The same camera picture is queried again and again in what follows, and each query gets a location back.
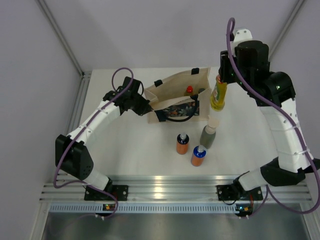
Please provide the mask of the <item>canvas tote bag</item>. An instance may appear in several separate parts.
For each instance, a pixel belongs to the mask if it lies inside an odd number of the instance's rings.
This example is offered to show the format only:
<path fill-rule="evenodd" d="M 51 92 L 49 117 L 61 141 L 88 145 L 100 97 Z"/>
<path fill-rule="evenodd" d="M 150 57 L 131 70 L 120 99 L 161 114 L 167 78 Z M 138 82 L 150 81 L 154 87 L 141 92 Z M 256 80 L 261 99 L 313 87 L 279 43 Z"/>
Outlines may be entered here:
<path fill-rule="evenodd" d="M 158 79 L 144 89 L 145 97 L 152 107 L 152 111 L 147 114 L 148 123 L 207 121 L 212 93 L 209 84 L 210 71 L 211 69 L 206 67 L 178 72 Z M 193 87 L 192 96 L 184 96 L 188 86 Z"/>

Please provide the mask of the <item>grey bottle beige cap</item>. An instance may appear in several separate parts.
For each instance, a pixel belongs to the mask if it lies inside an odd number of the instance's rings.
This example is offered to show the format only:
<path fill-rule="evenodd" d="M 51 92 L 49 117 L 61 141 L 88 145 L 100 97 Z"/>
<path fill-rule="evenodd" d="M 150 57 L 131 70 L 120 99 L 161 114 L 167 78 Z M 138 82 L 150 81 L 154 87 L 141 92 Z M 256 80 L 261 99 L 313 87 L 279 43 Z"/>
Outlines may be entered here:
<path fill-rule="evenodd" d="M 212 146 L 217 133 L 217 128 L 220 122 L 217 118 L 213 116 L 208 116 L 208 121 L 206 126 L 203 128 L 199 143 L 204 146 L 207 150 Z"/>

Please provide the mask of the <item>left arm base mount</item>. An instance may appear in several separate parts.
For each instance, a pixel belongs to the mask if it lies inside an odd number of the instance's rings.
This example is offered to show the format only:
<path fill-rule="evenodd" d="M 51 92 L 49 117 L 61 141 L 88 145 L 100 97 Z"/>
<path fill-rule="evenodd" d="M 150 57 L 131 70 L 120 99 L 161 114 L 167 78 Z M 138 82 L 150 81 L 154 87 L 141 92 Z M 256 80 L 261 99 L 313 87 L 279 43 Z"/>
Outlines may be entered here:
<path fill-rule="evenodd" d="M 113 185 L 109 193 L 114 196 L 118 201 L 127 201 L 128 198 L 128 186 L 127 185 Z M 92 189 L 91 187 L 85 188 L 84 194 L 85 201 L 112 201 L 113 199 L 99 191 Z"/>

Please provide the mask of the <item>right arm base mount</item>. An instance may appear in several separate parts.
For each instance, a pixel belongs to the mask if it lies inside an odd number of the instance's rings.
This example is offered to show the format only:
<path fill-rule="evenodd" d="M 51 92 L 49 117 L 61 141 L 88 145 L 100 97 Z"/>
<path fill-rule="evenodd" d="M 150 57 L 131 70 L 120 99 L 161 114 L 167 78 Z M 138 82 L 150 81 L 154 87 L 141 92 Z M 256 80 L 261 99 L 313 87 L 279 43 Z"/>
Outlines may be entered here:
<path fill-rule="evenodd" d="M 216 190 L 219 201 L 250 201 L 251 199 L 262 201 L 264 199 L 261 187 L 246 191 L 236 187 L 234 184 L 225 184 L 217 185 Z"/>

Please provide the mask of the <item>orange bottle dark blue cap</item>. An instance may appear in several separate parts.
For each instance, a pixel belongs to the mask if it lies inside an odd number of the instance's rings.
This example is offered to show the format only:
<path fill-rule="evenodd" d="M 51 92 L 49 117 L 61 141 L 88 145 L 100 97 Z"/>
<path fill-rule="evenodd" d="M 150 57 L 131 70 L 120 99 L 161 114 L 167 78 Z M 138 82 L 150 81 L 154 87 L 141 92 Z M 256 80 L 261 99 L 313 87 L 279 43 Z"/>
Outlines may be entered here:
<path fill-rule="evenodd" d="M 176 151 L 180 155 L 188 152 L 190 138 L 186 133 L 180 133 L 176 139 Z"/>

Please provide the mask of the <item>yellow dish soap red cap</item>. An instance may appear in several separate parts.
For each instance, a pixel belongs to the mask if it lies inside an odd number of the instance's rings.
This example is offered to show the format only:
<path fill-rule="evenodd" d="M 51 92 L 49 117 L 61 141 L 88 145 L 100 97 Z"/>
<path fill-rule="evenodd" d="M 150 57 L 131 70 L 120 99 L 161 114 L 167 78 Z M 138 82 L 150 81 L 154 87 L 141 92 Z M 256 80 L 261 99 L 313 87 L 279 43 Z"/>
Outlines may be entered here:
<path fill-rule="evenodd" d="M 216 112 L 221 111 L 225 106 L 227 87 L 227 83 L 222 82 L 218 74 L 215 78 L 215 86 L 210 96 L 211 108 Z"/>

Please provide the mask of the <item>orange bottle bright blue cap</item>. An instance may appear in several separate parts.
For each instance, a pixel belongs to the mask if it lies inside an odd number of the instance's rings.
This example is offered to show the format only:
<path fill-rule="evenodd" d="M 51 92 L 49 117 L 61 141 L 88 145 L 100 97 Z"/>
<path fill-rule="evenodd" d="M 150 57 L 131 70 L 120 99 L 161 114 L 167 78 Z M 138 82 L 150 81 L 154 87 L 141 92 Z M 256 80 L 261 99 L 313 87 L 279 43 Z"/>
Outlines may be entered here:
<path fill-rule="evenodd" d="M 191 164 L 195 167 L 199 167 L 207 154 L 207 149 L 203 145 L 198 145 L 193 149 Z"/>

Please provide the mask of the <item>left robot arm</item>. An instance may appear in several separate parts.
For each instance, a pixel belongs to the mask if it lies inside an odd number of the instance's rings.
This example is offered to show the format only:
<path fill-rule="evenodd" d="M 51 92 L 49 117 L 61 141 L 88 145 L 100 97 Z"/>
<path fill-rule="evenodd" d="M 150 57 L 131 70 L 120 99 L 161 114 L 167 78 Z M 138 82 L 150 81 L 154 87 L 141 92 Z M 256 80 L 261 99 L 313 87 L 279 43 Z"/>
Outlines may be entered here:
<path fill-rule="evenodd" d="M 67 135 L 59 135 L 55 140 L 55 166 L 75 177 L 75 182 L 85 183 L 95 190 L 102 200 L 113 194 L 112 180 L 102 174 L 90 154 L 107 127 L 124 112 L 132 110 L 139 116 L 152 111 L 149 100 L 139 89 L 143 83 L 125 77 L 123 84 L 107 92 L 93 113 L 75 130 Z"/>

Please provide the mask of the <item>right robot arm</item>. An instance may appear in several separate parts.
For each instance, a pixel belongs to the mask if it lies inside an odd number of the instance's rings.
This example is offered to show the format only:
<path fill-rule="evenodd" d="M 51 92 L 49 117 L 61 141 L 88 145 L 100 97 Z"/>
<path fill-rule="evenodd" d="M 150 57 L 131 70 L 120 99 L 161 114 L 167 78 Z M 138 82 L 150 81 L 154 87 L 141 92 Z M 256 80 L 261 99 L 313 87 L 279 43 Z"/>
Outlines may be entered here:
<path fill-rule="evenodd" d="M 313 173 L 318 182 L 320 161 L 304 140 L 296 111 L 296 93 L 284 72 L 270 71 L 267 44 L 253 40 L 249 30 L 226 32 L 227 49 L 220 53 L 219 77 L 224 84 L 237 83 L 254 99 L 272 134 L 277 156 L 237 177 L 231 184 L 236 198 L 244 199 L 258 187 L 294 186 Z"/>

